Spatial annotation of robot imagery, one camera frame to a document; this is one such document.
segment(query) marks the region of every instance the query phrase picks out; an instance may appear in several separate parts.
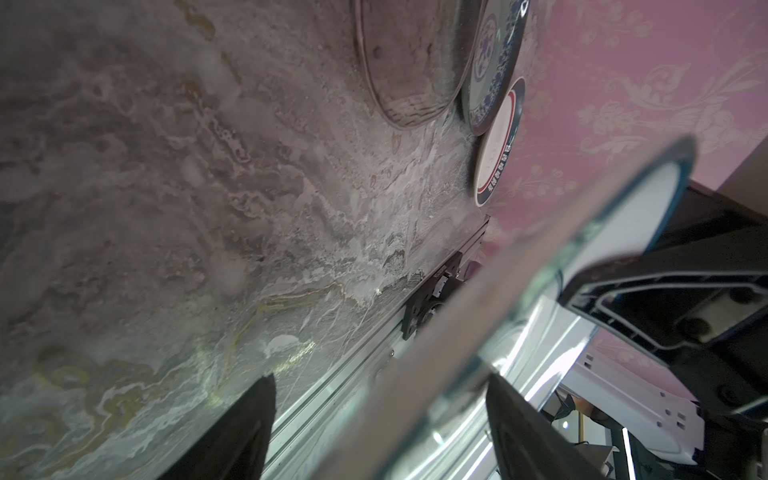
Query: black mounting bracket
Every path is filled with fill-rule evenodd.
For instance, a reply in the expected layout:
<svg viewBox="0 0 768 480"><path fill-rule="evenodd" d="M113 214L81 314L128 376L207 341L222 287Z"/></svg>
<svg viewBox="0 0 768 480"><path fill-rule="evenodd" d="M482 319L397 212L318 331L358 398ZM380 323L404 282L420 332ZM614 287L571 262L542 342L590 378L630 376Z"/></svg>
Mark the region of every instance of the black mounting bracket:
<svg viewBox="0 0 768 480"><path fill-rule="evenodd" d="M456 278L462 262L462 253L451 255L406 301L406 314L402 319L402 339L407 340L421 328L445 300L462 285Z"/></svg>

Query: white plastic part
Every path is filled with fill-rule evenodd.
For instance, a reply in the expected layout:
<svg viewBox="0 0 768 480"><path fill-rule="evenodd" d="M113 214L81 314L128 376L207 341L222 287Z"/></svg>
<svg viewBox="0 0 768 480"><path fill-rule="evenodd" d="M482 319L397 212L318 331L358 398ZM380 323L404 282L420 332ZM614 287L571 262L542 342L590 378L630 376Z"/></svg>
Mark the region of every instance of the white plastic part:
<svg viewBox="0 0 768 480"><path fill-rule="evenodd" d="M658 458L696 465L704 420L696 405L656 386L593 349L584 352L563 384L626 427Z"/></svg>

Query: marble wall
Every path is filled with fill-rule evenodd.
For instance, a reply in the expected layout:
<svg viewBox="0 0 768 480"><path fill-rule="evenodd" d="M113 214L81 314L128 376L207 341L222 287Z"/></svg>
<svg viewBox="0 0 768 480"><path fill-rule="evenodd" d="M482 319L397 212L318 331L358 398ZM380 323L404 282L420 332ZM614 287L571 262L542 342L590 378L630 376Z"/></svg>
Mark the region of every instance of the marble wall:
<svg viewBox="0 0 768 480"><path fill-rule="evenodd" d="M2 478L154 478L268 372L283 411L482 224L347 0L0 12Z"/></svg>

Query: plate rim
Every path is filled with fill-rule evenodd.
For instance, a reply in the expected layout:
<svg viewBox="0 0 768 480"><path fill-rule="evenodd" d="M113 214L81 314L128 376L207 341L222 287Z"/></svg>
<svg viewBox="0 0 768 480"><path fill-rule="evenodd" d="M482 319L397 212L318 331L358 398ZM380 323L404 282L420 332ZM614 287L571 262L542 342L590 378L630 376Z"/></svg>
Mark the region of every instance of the plate rim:
<svg viewBox="0 0 768 480"><path fill-rule="evenodd" d="M445 106L442 107L440 110L438 110L436 113L434 113L432 116L427 117L415 124L410 124L410 125L398 124L393 119L391 119L390 116L388 116L388 114L386 113L386 110L384 109L384 106L382 105L381 100L379 99L379 95L376 93L376 89L374 89L373 87L371 72L368 68L368 58L366 56L366 42L362 32L362 1L363 0L353 0L353 9L354 9L353 17L355 22L355 46L357 50L358 61L360 63L360 67L362 68L363 77L366 79L366 85L368 86L368 92L370 93L370 96L373 99L373 103L376 104L376 108L379 110L379 113L381 113L382 117L384 117L384 119L390 126L394 127L396 130L399 130L399 131L415 130L416 128L422 127L428 124L429 122L434 121L436 118L439 118L440 115L444 114L451 107L451 105L453 105L453 103L456 101L456 98L464 88L464 82L467 77L467 72L469 71L469 66L472 64L472 59L474 58L474 45L477 42L478 35L480 34L480 21L485 15L485 6L488 4L488 0L482 0L482 5L480 7L480 15L478 18L477 25L475 25L475 34L472 39L472 45L473 45L472 53L469 55L467 59L467 64L464 65L464 71L462 72L462 76L458 81L458 84L456 86L455 91L453 92L453 95L451 96L451 100L446 102Z"/></svg>
<svg viewBox="0 0 768 480"><path fill-rule="evenodd" d="M514 82L512 82L512 85L509 88L509 91L505 95L505 99L509 96L510 92L513 92L515 90L515 87L518 84L522 84L522 92L519 95L519 97L520 97L519 100L518 100L518 93L515 92L515 103L512 105L512 114L511 114L511 117L510 117L510 122L509 122L509 127L508 127L508 130L507 130L507 135L505 136L505 139L504 139L504 145L506 145L507 142L509 142L509 135L511 133L511 128L512 128L514 122L515 122L515 115L518 116L518 126L515 129L515 132L513 133L513 138L512 138L512 143L513 144L515 142L515 139L518 136L518 131L520 131L520 122L522 121L523 109L525 108L525 84L526 84L526 80L525 80L524 76L520 76ZM488 129L488 131L490 131L493 128L493 124L496 123L496 120L498 120L498 114L497 114L496 118L494 118L493 122L491 122L491 127ZM483 139L482 139L482 142L480 144L480 148L478 150L477 161L475 162L476 163L476 165L475 165L475 181L472 182L472 196L475 198L475 205L477 207L482 207L483 205L488 203L489 200L491 200L491 195L488 195L488 198L483 203L480 203L478 201L478 195L480 193L482 193L483 191L485 191L485 190L478 190L477 182L476 182L476 179L477 179L477 176L478 176L478 172L480 171L480 158L485 153L485 148L486 148L487 143L488 143L488 135L485 134L485 135L483 135ZM502 152L500 152L499 156L498 156L498 160L497 160L497 163L496 163L496 168L498 168L498 162L501 160L501 157L502 157L503 153L504 153L504 149L502 148Z"/></svg>

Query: decorative plate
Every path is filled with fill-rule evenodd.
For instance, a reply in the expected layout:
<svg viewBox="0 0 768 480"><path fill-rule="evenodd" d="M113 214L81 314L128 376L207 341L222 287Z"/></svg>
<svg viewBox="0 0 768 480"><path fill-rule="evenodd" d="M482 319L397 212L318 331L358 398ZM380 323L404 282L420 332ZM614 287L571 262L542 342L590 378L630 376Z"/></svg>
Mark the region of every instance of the decorative plate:
<svg viewBox="0 0 768 480"><path fill-rule="evenodd" d="M491 197L509 159L512 142L518 133L525 101L525 80L518 78L483 136L475 168L475 204L482 207Z"/></svg>
<svg viewBox="0 0 768 480"><path fill-rule="evenodd" d="M464 83L484 2L354 0L357 51L374 102L395 128L434 120Z"/></svg>
<svg viewBox="0 0 768 480"><path fill-rule="evenodd" d="M475 53L462 89L464 118L472 133L491 127L505 99L520 54L529 0L488 0Z"/></svg>

